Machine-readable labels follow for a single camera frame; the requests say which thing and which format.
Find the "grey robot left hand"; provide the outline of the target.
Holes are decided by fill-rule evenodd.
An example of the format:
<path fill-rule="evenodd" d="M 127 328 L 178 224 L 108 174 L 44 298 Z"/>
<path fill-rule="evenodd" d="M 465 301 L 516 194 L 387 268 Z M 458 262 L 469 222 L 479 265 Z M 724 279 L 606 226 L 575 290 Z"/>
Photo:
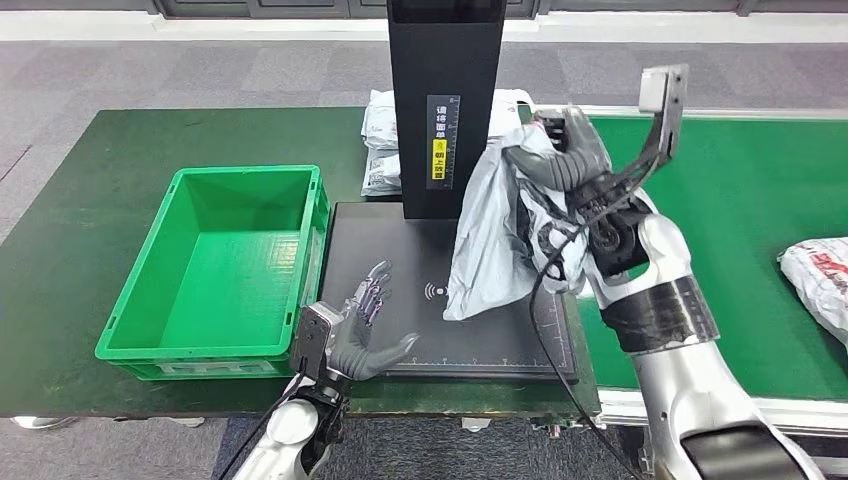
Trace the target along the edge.
<path fill-rule="evenodd" d="M 329 349 L 327 366 L 353 381 L 371 379 L 404 360 L 420 338 L 409 333 L 392 346 L 370 349 L 372 327 L 388 295 L 390 272 L 389 260 L 374 265 L 342 307 L 342 321 Z"/>

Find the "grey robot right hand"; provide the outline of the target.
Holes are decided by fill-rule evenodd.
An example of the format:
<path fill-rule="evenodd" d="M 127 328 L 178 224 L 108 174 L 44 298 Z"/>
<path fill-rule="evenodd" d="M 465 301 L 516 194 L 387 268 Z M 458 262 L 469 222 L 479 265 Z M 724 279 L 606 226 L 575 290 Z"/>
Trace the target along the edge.
<path fill-rule="evenodd" d="M 538 186 L 571 192 L 611 171 L 597 130 L 577 106 L 537 111 L 503 156 Z"/>

